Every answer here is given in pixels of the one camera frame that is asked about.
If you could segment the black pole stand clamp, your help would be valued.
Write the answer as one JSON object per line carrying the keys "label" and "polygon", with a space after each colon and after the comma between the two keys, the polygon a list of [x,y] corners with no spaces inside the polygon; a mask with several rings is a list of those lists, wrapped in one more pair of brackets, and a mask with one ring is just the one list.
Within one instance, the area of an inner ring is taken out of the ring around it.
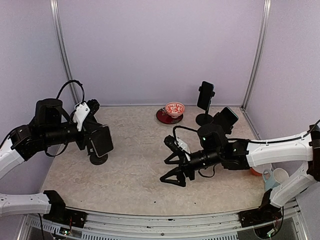
{"label": "black pole stand clamp", "polygon": [[204,110],[204,113],[200,113],[196,116],[195,121],[199,126],[208,124],[213,120],[213,117],[209,114],[210,106],[211,106],[211,101],[208,109]]}

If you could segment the folding phone stand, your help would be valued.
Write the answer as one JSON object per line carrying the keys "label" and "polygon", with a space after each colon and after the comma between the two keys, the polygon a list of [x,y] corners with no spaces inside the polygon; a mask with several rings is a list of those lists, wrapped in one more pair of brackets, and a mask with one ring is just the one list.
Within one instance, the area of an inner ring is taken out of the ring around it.
{"label": "folding phone stand", "polygon": [[88,154],[93,165],[102,165],[108,160],[108,148],[103,137],[94,136],[89,140]]}

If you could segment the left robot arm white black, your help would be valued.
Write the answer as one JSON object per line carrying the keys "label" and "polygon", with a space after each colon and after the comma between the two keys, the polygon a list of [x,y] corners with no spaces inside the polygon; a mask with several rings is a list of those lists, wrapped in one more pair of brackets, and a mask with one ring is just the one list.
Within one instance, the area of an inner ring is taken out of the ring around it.
{"label": "left robot arm white black", "polygon": [[[63,109],[56,98],[39,100],[35,116],[27,125],[13,129],[0,145],[0,176],[4,177],[16,166],[28,161],[38,152],[47,152],[55,145],[67,146],[75,142],[80,150],[86,149],[92,164],[102,164],[113,150],[110,130],[95,119],[99,109],[97,100],[81,102],[72,115]],[[0,195],[2,217],[20,214],[42,214],[63,223],[70,211],[54,190],[37,194]]]}

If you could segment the black pole stand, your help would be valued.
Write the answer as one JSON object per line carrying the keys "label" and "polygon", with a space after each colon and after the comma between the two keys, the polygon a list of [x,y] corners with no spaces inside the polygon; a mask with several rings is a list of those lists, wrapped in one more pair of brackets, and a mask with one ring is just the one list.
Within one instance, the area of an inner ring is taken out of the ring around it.
{"label": "black pole stand", "polygon": [[226,135],[232,134],[233,124],[230,123],[228,118],[222,112],[217,112],[215,114],[213,117],[213,123],[220,125]]}

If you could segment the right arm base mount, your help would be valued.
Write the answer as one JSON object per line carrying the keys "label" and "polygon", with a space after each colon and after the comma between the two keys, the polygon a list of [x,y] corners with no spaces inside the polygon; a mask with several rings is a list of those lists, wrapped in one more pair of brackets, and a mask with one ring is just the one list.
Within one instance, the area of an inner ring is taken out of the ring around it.
{"label": "right arm base mount", "polygon": [[283,217],[282,208],[271,205],[270,195],[271,191],[268,190],[264,193],[259,207],[238,213],[242,228],[268,223]]}

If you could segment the phone pink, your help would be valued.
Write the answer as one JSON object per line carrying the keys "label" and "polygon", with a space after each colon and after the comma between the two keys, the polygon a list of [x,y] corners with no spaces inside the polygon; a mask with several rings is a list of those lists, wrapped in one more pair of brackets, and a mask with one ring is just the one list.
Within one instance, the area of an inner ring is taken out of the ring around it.
{"label": "phone pink", "polygon": [[97,157],[101,158],[114,149],[110,128],[102,125],[91,134],[91,144]]}

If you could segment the phone blue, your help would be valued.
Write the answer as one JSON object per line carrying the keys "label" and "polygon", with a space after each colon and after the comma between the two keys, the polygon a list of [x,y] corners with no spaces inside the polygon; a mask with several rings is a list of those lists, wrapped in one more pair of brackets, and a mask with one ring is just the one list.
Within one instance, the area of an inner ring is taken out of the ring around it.
{"label": "phone blue", "polygon": [[238,121],[239,117],[228,107],[224,107],[213,117],[212,123],[220,125],[225,133],[230,132],[233,125]]}

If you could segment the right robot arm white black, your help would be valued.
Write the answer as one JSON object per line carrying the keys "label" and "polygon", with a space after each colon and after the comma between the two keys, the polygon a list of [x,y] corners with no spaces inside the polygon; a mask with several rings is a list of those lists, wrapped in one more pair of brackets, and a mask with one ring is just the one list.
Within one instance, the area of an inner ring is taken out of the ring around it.
{"label": "right robot arm white black", "polygon": [[202,150],[193,153],[176,135],[164,139],[172,151],[164,162],[177,166],[161,176],[161,182],[185,187],[186,178],[193,181],[196,171],[216,164],[236,171],[277,162],[302,162],[288,179],[264,193],[255,212],[260,222],[268,221],[276,209],[320,180],[320,128],[316,124],[300,134],[269,140],[227,138],[223,127],[213,123],[201,126],[196,133]]}

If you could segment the phone black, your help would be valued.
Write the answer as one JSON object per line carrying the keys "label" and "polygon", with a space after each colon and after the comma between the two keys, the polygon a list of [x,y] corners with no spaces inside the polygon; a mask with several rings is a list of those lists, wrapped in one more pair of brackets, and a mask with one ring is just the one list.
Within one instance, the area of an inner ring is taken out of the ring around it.
{"label": "phone black", "polygon": [[203,81],[198,90],[199,96],[197,100],[197,107],[202,110],[207,110],[211,104],[211,98],[215,95],[214,85]]}

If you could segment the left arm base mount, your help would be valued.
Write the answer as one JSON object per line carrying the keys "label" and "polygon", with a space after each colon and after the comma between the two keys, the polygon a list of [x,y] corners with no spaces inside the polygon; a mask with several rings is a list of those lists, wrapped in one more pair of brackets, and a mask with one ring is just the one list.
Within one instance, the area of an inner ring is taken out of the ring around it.
{"label": "left arm base mount", "polygon": [[84,228],[86,212],[66,208],[66,203],[55,190],[45,190],[43,193],[48,197],[50,204],[49,213],[43,215],[44,219],[69,227]]}

